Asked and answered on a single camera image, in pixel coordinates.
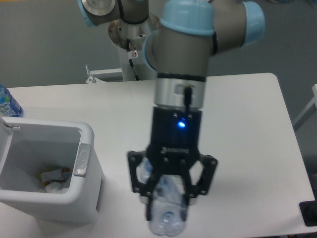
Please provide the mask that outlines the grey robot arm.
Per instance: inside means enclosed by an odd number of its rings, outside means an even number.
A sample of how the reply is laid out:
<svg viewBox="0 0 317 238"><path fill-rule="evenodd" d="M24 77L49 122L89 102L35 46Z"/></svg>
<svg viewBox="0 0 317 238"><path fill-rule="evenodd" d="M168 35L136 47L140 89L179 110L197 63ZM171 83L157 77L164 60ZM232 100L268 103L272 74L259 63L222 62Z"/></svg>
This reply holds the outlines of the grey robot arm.
<svg viewBox="0 0 317 238"><path fill-rule="evenodd" d="M127 154L134 193L144 199L146 219L164 217L160 179L180 176L184 186L176 211L181 221L193 199L206 195L217 160L198 150L209 59L258 41L265 31L262 8L253 1L169 0L160 27L146 35L142 53L156 71L152 132L145 151Z"/></svg>

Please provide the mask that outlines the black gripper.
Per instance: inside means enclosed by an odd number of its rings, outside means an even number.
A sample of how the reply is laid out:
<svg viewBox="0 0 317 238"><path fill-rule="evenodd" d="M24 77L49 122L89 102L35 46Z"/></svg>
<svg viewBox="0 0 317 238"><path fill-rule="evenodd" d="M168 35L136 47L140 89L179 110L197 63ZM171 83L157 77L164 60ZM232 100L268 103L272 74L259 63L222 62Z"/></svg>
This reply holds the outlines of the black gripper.
<svg viewBox="0 0 317 238"><path fill-rule="evenodd" d="M195 110L186 114L183 110L153 108L153 121L150 143L146 151L128 151L131 187L134 193L146 197L146 220L151 221L153 192L162 175L181 176L184 187L185 212L182 220L187 220L188 207L199 195L206 196L218 164L211 155L200 154L198 140L202 111ZM144 157L148 158L153 169L146 183L137 178L137 167ZM192 184L191 167L197 162L203 170L196 184Z"/></svg>

